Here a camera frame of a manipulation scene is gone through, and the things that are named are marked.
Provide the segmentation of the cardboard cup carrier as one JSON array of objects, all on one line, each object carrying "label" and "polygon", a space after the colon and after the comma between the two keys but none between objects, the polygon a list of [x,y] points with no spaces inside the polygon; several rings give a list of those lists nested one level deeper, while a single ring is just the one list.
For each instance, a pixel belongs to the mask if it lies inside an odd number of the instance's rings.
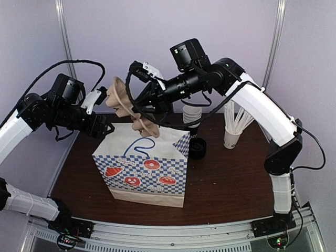
[{"label": "cardboard cup carrier", "polygon": [[143,137],[160,136],[159,127],[146,119],[140,113],[133,112],[133,104],[131,103],[124,81],[114,76],[112,85],[107,90],[106,105],[115,111],[119,118],[130,117],[132,120],[132,129],[138,131]]}]

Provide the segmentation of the stack of paper cups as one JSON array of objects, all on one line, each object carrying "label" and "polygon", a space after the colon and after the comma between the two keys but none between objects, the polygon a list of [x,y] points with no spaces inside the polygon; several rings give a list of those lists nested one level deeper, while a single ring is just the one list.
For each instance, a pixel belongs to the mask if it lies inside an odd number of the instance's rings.
[{"label": "stack of paper cups", "polygon": [[[192,107],[185,105],[183,107],[183,122],[184,124],[195,122],[202,117],[202,108],[201,107]],[[185,127],[185,130],[189,130],[191,135],[195,135],[198,132],[200,123]]]}]

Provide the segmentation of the blue checkered paper bag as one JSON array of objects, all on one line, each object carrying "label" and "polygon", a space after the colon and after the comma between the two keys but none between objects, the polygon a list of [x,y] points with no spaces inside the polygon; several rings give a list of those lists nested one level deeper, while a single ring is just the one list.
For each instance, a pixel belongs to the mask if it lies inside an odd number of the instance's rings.
[{"label": "blue checkered paper bag", "polygon": [[117,123],[92,158],[114,199],[182,208],[189,144],[188,131],[160,127],[155,138]]}]

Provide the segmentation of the stack of black lids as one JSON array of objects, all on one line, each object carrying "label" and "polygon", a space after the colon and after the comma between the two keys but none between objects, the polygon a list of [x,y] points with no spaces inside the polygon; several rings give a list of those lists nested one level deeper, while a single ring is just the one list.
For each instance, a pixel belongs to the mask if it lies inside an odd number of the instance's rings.
[{"label": "stack of black lids", "polygon": [[207,144],[202,138],[190,139],[188,157],[193,160],[201,160],[206,155]]}]

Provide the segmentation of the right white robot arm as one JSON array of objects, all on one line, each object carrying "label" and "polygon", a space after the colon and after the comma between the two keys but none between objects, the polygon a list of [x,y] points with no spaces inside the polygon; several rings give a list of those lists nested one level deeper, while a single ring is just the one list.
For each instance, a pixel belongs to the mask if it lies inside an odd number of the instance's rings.
[{"label": "right white robot arm", "polygon": [[177,44],[170,51],[180,71],[172,79],[163,79],[155,68],[144,63],[131,64],[129,76],[146,83],[132,101],[134,111],[146,118],[151,114],[171,113],[174,102],[200,91],[216,91],[226,101],[241,106],[271,136],[264,162],[274,194],[274,216],[269,220],[269,227],[281,231],[291,218],[291,165],[302,149],[301,121],[288,116],[232,59],[210,62],[197,39]]}]

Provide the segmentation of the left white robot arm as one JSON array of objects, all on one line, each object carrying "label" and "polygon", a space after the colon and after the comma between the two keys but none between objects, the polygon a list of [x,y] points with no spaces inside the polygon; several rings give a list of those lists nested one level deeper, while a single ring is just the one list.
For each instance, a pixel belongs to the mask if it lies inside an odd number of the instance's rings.
[{"label": "left white robot arm", "polygon": [[[107,97],[107,89],[100,87],[85,93],[83,82],[59,74],[51,89],[44,95],[24,95],[9,118],[1,126],[1,161],[4,161],[21,141],[41,125],[49,130],[64,127],[79,131],[95,139],[103,139],[114,126],[93,111]],[[64,233],[71,233],[76,225],[62,201],[43,198],[24,192],[1,179],[1,209],[16,211],[54,221]]]}]

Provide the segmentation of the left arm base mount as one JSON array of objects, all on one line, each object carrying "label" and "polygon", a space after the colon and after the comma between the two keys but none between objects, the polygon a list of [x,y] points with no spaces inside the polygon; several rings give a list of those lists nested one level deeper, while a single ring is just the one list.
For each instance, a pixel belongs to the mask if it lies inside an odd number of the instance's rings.
[{"label": "left arm base mount", "polygon": [[59,234],[75,238],[90,238],[93,231],[93,222],[72,217],[69,211],[61,211],[53,221],[47,220],[48,228]]}]

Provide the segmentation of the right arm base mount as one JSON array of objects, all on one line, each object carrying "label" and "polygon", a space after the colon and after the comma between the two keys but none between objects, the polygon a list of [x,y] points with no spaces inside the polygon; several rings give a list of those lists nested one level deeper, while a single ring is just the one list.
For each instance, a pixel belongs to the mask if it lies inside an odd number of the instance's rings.
[{"label": "right arm base mount", "polygon": [[292,210],[290,210],[287,214],[273,212],[272,217],[252,221],[251,227],[254,237],[257,238],[285,232],[290,228],[296,227],[296,222]]}]

